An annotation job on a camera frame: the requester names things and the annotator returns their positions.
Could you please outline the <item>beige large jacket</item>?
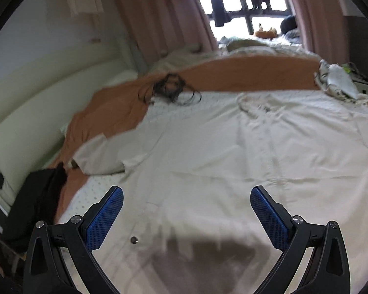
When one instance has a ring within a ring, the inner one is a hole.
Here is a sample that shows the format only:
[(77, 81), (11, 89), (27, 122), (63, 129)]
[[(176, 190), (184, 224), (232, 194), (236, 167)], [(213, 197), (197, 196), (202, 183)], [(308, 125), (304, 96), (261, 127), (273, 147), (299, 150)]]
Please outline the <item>beige large jacket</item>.
[(118, 173), (124, 205), (95, 252), (121, 293), (252, 293), (279, 257), (249, 203), (339, 223), (351, 291), (368, 281), (368, 106), (321, 92), (216, 94), (148, 113), (74, 155)]

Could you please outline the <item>white dotted bed sheet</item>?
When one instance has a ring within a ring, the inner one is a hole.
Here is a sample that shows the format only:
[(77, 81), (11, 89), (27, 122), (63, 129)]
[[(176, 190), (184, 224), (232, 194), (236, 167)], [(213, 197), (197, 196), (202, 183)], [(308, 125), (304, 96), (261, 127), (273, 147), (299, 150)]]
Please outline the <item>white dotted bed sheet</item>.
[[(165, 104), (158, 99), (155, 104), (149, 107), (138, 127), (143, 129), (149, 123), (187, 118), (194, 113), (234, 102), (237, 96), (237, 92), (204, 92), (198, 104), (189, 106)], [(86, 183), (75, 193), (65, 212), (59, 217), (58, 222), (64, 223), (75, 214), (84, 214), (93, 203), (99, 201), (105, 195), (112, 185), (120, 185), (123, 178), (125, 178), (124, 172), (88, 177)]]

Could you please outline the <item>black garment at bedside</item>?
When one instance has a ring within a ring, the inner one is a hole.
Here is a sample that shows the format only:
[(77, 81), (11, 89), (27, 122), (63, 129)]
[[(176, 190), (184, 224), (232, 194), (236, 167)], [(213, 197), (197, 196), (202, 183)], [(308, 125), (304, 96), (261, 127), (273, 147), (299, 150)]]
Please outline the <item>black garment at bedside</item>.
[(60, 193), (67, 181), (63, 163), (55, 168), (46, 168), (31, 172), (16, 196), (2, 240), (19, 254), (28, 250), (28, 244), (36, 222), (42, 220), (53, 224)]

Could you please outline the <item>orange blanket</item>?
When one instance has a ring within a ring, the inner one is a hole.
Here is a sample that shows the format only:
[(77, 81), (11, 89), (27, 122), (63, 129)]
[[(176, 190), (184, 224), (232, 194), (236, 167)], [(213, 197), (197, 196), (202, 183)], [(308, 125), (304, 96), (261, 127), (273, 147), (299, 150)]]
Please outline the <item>orange blanket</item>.
[(72, 118), (55, 162), (68, 163), (86, 141), (99, 134), (111, 137), (135, 128), (153, 98), (189, 106), (199, 103), (204, 92), (314, 90), (319, 63), (319, 59), (287, 55), (230, 56), (104, 88)]

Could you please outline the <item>white bedside drawer cabinet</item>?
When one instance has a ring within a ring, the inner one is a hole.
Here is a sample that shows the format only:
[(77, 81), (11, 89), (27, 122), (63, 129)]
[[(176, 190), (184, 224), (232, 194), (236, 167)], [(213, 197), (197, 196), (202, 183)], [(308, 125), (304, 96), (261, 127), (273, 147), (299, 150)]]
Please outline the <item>white bedside drawer cabinet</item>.
[(362, 94), (368, 95), (368, 77), (363, 75), (353, 62), (343, 64), (342, 67), (356, 84), (358, 91)]

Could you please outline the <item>patterned crumpled cloth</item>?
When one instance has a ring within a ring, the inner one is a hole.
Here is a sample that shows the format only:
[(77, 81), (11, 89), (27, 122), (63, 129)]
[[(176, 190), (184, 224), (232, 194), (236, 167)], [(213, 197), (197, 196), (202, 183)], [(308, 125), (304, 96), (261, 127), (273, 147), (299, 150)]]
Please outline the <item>patterned crumpled cloth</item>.
[(340, 65), (328, 64), (322, 59), (314, 79), (325, 94), (342, 102), (368, 106), (368, 94), (359, 92), (350, 75)]

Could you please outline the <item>beige rumpled duvet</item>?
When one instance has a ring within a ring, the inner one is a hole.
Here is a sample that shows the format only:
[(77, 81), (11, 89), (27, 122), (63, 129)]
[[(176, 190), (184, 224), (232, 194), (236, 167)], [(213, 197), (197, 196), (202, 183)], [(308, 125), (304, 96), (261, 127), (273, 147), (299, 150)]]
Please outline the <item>beige rumpled duvet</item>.
[(202, 45), (199, 43), (190, 44), (172, 52), (164, 51), (162, 53), (162, 58), (152, 64), (147, 73), (157, 74), (178, 72), (204, 62), (232, 56), (252, 55), (290, 56), (298, 57), (300, 59), (321, 60), (319, 55), (304, 49), (300, 45), (273, 43), (270, 41), (260, 40), (259, 38), (233, 39), (224, 47), (211, 52), (205, 52)]

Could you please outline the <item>pink left curtain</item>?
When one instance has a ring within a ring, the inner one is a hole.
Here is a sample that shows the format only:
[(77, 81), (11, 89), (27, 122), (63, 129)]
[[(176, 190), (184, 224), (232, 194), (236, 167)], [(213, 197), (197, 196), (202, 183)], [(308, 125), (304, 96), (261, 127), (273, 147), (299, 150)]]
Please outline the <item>pink left curtain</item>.
[(189, 45), (217, 50), (209, 18), (199, 0), (114, 0), (147, 64)]

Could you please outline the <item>pink curtain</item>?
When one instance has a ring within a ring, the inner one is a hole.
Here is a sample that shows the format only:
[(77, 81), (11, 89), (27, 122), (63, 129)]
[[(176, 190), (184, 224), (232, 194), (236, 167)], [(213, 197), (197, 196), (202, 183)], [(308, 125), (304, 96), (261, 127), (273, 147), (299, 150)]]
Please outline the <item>pink curtain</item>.
[(189, 45), (217, 50), (209, 18), (199, 0), (114, 0), (147, 64)]
[(339, 0), (291, 0), (303, 46), (329, 63), (349, 60), (348, 33)]

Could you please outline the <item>pink right curtain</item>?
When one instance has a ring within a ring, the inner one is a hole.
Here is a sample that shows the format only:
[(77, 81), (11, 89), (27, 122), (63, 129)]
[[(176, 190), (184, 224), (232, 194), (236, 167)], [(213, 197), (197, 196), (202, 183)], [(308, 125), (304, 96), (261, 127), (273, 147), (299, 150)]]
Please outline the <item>pink right curtain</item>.
[(349, 60), (348, 33), (339, 0), (291, 0), (303, 46), (329, 63)]

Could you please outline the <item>orange plush toy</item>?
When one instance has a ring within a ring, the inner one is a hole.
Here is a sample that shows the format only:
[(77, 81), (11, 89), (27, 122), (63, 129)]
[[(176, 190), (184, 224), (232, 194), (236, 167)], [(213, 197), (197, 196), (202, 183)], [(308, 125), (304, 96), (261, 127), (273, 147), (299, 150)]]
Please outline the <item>orange plush toy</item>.
[(263, 28), (262, 24), (259, 24), (259, 28), (254, 32), (254, 36), (262, 39), (274, 39), (278, 37), (277, 30), (273, 27), (266, 30)]

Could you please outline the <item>dark round cushion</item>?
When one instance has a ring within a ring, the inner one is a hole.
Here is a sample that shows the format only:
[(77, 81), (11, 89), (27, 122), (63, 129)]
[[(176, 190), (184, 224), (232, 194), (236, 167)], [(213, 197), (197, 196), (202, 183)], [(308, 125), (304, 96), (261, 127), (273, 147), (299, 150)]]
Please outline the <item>dark round cushion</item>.
[(288, 17), (285, 17), (280, 24), (280, 30), (283, 35), (287, 34), (290, 31), (298, 32), (296, 17), (294, 15), (289, 15)]

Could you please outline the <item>dark hanging garment left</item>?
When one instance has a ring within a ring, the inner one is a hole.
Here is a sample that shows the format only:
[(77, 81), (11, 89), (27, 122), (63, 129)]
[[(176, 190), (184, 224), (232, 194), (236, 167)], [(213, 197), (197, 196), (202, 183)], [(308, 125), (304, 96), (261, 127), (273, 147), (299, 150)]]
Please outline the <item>dark hanging garment left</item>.
[(223, 27), (231, 21), (231, 16), (224, 8), (223, 0), (210, 0), (213, 9), (213, 19), (215, 27)]

